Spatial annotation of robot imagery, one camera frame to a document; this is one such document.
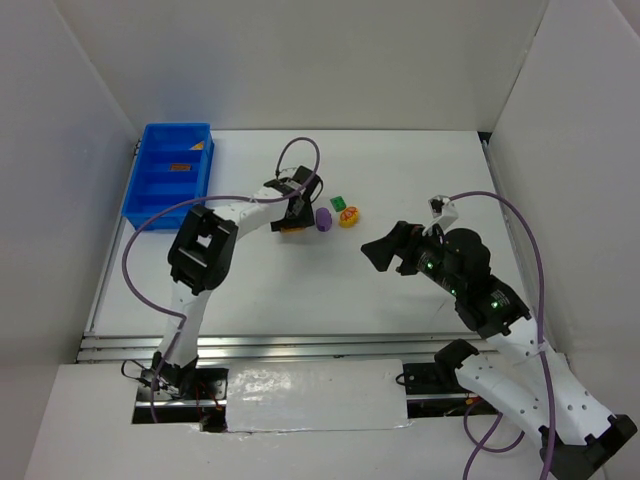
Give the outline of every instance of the blue plastic container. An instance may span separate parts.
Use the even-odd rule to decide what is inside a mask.
[[[140,143],[122,215],[136,229],[167,207],[207,194],[213,158],[208,123],[152,123]],[[171,212],[147,230],[177,230],[191,206]]]

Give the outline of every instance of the purple cable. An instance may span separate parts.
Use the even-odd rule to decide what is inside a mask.
[[[538,347],[544,343],[544,269],[542,266],[542,255],[540,255],[540,249],[538,248],[538,242],[536,241],[536,237],[533,235],[529,224],[525,220],[524,216],[520,213],[520,211],[516,208],[516,206],[511,203],[506,198],[497,195],[492,192],[484,192],[484,191],[471,191],[460,193],[458,195],[453,195],[450,197],[451,201],[460,200],[462,198],[467,197],[490,197],[498,200],[500,203],[504,204],[513,214],[518,218],[520,224],[524,228],[525,232],[527,232],[527,236],[529,237],[529,241],[531,242],[531,247],[533,248],[533,254],[536,258],[536,266],[538,268],[538,308],[535,312],[537,315],[538,321]],[[544,465],[542,467],[542,472],[540,473],[540,480],[546,480],[549,476],[549,472],[551,471],[551,464],[553,462],[553,450],[555,448],[556,443],[556,401],[555,396],[553,394],[553,384],[551,381],[551,371],[549,370],[549,362],[547,360],[547,354],[544,351],[540,352],[540,362],[542,363],[542,370],[544,372],[544,379],[547,384],[547,400],[549,402],[549,441],[547,444],[547,451],[544,457]],[[476,446],[476,450],[474,450],[474,454],[471,455],[469,461],[467,462],[467,466],[471,468],[471,463],[475,459],[478,452],[484,447],[484,444],[489,440],[491,435],[485,435],[478,446]]]
[[[469,440],[471,440],[475,445],[480,445],[480,442],[478,442],[475,439],[475,437],[471,433],[471,430],[469,430],[469,415],[471,414],[473,409],[476,408],[476,406],[480,405],[483,402],[484,400],[481,400],[479,402],[475,402],[469,405],[469,408],[467,408],[467,410],[464,412],[464,418],[462,419],[462,426],[464,427],[464,431],[467,434],[467,437],[469,437]],[[516,438],[515,441],[507,447],[491,448],[491,447],[485,447],[484,445],[480,445],[480,446],[482,447],[481,450],[484,452],[507,453],[513,450],[514,448],[516,448],[518,445],[520,445],[520,442],[522,441],[523,438],[524,438],[524,432],[520,432],[520,435],[518,435],[518,438]]]
[[[151,397],[149,401],[149,406],[151,409],[151,417],[153,418],[154,423],[158,423],[158,417],[156,415],[155,401],[154,401],[154,397],[155,397],[154,392],[156,391],[156,388],[158,386],[158,377],[160,375],[160,371],[162,370],[162,367],[164,367],[165,365],[166,360],[169,359],[169,357],[171,356],[171,353],[173,352],[173,349],[175,348],[175,345],[178,341],[178,337],[180,336],[180,332],[182,331],[182,327],[184,326],[184,323],[187,321],[187,317],[183,313],[176,312],[174,310],[171,310],[161,305],[158,305],[156,303],[153,303],[151,300],[145,297],[140,292],[140,290],[138,290],[135,287],[135,285],[131,281],[131,276],[129,275],[129,269],[127,267],[127,260],[129,259],[129,252],[131,251],[131,247],[133,246],[133,243],[136,241],[140,233],[142,233],[142,231],[145,228],[147,228],[153,222],[158,220],[160,217],[166,215],[167,213],[173,212],[174,210],[177,210],[179,208],[186,207],[188,205],[193,205],[194,203],[208,202],[213,200],[238,200],[243,202],[255,202],[255,203],[278,203],[278,202],[283,202],[285,200],[289,200],[291,197],[294,197],[300,194],[302,191],[304,191],[305,188],[307,188],[307,185],[311,183],[311,180],[313,180],[313,177],[315,177],[316,173],[318,172],[318,168],[320,167],[320,148],[318,147],[318,144],[309,137],[294,138],[289,143],[287,143],[285,147],[282,149],[282,152],[280,153],[280,157],[278,158],[278,166],[276,167],[276,170],[278,169],[278,167],[280,167],[280,164],[282,163],[282,159],[284,158],[285,153],[287,153],[287,150],[289,150],[289,147],[291,147],[291,145],[293,145],[294,143],[297,143],[300,141],[308,142],[313,146],[313,148],[316,151],[316,163],[313,167],[313,171],[311,172],[311,175],[309,175],[309,178],[307,178],[307,180],[302,185],[300,185],[300,187],[297,190],[294,190],[293,192],[287,195],[284,195],[283,197],[270,198],[270,199],[255,199],[255,198],[241,196],[241,195],[209,195],[206,197],[199,197],[199,198],[193,198],[191,200],[186,200],[184,202],[177,203],[169,208],[164,209],[163,211],[155,214],[149,220],[147,220],[142,225],[140,225],[140,228],[138,228],[133,233],[133,235],[131,235],[131,238],[127,242],[127,245],[124,247],[124,251],[122,252],[122,276],[124,277],[124,281],[127,284],[127,287],[129,287],[129,290],[131,290],[131,293],[133,293],[138,300],[140,300],[142,303],[144,303],[148,307],[151,307],[160,313],[164,313],[166,315],[170,315],[172,317],[176,317],[180,319],[180,324],[178,325],[176,334],[171,339],[171,342],[167,347],[167,351],[165,352],[164,356],[160,360],[160,363],[158,364],[158,367],[156,368],[153,374],[153,378],[151,379]]]

